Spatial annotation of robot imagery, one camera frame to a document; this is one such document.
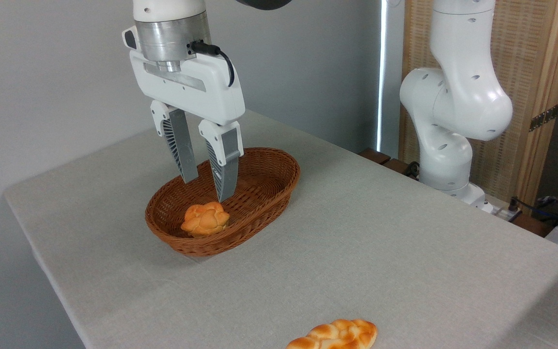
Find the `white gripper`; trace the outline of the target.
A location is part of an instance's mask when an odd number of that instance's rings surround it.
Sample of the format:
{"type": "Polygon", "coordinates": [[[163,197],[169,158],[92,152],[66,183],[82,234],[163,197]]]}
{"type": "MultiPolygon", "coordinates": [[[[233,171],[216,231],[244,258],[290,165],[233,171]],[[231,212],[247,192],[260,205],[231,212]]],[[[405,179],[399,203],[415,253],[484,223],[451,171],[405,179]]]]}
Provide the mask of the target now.
{"type": "Polygon", "coordinates": [[[235,121],[246,109],[235,67],[221,56],[197,54],[181,61],[179,72],[164,72],[133,48],[140,45],[137,29],[123,31],[123,42],[139,88],[154,99],[157,134],[167,142],[184,183],[199,176],[185,112],[204,118],[199,132],[206,141],[218,201],[226,201],[235,192],[239,157],[244,155],[241,126],[235,121]]]}

